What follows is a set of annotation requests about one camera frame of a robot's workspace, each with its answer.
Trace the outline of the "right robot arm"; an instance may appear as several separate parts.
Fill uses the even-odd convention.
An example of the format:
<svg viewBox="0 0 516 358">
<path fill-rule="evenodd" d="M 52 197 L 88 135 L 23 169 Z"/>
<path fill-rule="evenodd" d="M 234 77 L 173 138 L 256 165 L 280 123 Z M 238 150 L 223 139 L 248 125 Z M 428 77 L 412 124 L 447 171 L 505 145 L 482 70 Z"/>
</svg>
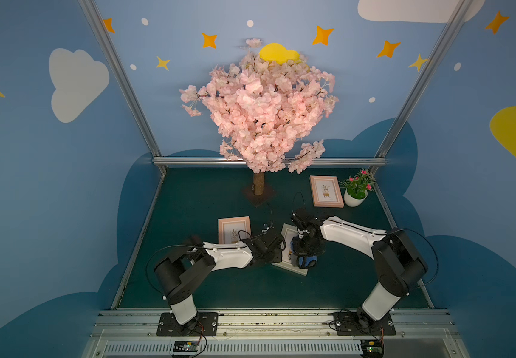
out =
<svg viewBox="0 0 516 358">
<path fill-rule="evenodd" d="M 428 271 L 426 261 L 403 229 L 366 228 L 338 216 L 316 217 L 303 208 L 292 213 L 292 222 L 297 227 L 292 254 L 299 268 L 315 266 L 327 242 L 347 246 L 374 261 L 378 283 L 356 311 L 360 325 L 381 322 Z"/>
</svg>

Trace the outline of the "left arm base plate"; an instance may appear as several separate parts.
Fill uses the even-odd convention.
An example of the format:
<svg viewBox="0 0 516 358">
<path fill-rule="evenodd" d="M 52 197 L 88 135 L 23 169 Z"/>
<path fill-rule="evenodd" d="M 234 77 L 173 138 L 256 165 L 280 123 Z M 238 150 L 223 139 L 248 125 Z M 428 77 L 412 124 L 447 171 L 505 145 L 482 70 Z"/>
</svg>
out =
<svg viewBox="0 0 516 358">
<path fill-rule="evenodd" d="M 218 329 L 219 315 L 215 312 L 197 313 L 192 319 L 181 325 L 174 313 L 162 313 L 156 335 L 158 337 L 193 337 L 203 334 L 215 337 Z"/>
</svg>

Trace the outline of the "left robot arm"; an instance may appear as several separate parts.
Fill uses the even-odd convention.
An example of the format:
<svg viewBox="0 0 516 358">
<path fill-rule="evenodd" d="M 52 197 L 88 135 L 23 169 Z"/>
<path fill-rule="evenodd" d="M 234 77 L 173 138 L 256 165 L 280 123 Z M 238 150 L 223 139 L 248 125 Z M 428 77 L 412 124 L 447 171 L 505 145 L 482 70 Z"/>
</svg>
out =
<svg viewBox="0 0 516 358">
<path fill-rule="evenodd" d="M 245 269 L 282 261 L 286 248 L 280 234 L 267 231 L 252 237 L 242 231 L 237 243 L 213 244 L 189 237 L 174 246 L 155 266 L 154 274 L 175 322 L 182 328 L 195 321 L 198 309 L 193 294 L 213 271 Z"/>
</svg>

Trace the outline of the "blue and grey cloth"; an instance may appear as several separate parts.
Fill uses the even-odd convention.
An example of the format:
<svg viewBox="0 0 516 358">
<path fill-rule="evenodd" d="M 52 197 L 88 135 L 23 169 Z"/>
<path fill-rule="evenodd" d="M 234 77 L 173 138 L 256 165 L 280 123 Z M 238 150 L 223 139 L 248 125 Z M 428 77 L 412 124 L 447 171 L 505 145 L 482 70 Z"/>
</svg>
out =
<svg viewBox="0 0 516 358">
<path fill-rule="evenodd" d="M 317 256 L 298 256 L 291 253 L 291 263 L 299 269 L 310 269 L 317 265 Z"/>
</svg>

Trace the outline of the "green picture frame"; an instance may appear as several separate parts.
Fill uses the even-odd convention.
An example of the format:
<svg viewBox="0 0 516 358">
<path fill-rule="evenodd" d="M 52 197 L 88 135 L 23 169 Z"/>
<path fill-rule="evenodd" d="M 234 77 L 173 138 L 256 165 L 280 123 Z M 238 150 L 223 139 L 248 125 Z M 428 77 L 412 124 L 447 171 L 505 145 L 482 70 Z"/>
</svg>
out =
<svg viewBox="0 0 516 358">
<path fill-rule="evenodd" d="M 307 276 L 308 269 L 300 268 L 297 264 L 297 258 L 294 256 L 292 251 L 292 240 L 298 236 L 298 231 L 295 226 L 284 224 L 281 234 L 285 240 L 286 247 L 282 252 L 282 260 L 278 263 L 272 263 L 273 266 L 282 268 L 284 270 Z"/>
</svg>

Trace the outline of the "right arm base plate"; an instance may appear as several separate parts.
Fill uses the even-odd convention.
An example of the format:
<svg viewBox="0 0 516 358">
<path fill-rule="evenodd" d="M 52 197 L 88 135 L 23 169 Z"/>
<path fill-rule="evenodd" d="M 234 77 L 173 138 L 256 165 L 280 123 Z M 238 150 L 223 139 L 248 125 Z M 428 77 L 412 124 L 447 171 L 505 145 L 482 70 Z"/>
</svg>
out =
<svg viewBox="0 0 516 358">
<path fill-rule="evenodd" d="M 359 315 L 350 310 L 340 310 L 332 314 L 333 319 L 329 326 L 334 329 L 339 336 L 384 336 L 392 337 L 396 335 L 396 328 L 390 313 L 378 321 L 371 319 L 365 313 Z"/>
</svg>

